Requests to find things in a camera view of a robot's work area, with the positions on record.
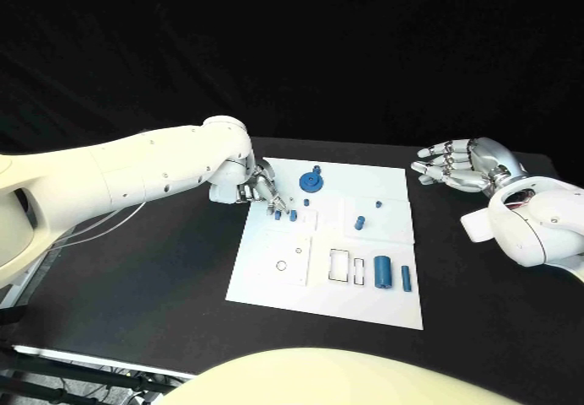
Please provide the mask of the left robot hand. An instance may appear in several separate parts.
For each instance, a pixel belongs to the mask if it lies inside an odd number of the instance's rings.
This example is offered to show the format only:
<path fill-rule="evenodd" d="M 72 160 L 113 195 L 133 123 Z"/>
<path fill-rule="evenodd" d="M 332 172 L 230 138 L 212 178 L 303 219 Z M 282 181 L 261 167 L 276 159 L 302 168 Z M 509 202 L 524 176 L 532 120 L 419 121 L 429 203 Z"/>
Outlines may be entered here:
<path fill-rule="evenodd" d="M 251 203 L 266 201 L 269 204 L 267 214 L 273 215 L 277 212 L 290 213 L 284 199 L 280 196 L 276 185 L 276 172 L 269 161 L 263 160 L 253 170 L 253 174 L 247 182 L 238 185 L 238 200 L 237 203 Z"/>

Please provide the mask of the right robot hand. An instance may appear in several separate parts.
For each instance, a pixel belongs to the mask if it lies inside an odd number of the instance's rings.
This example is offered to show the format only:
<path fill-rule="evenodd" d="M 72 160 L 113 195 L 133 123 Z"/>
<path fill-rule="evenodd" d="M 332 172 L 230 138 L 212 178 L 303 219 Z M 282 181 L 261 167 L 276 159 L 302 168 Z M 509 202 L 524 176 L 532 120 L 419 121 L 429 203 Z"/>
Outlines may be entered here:
<path fill-rule="evenodd" d="M 449 140 L 423 148 L 411 169 L 423 185 L 444 184 L 488 197 L 530 175 L 511 150 L 491 138 Z"/>

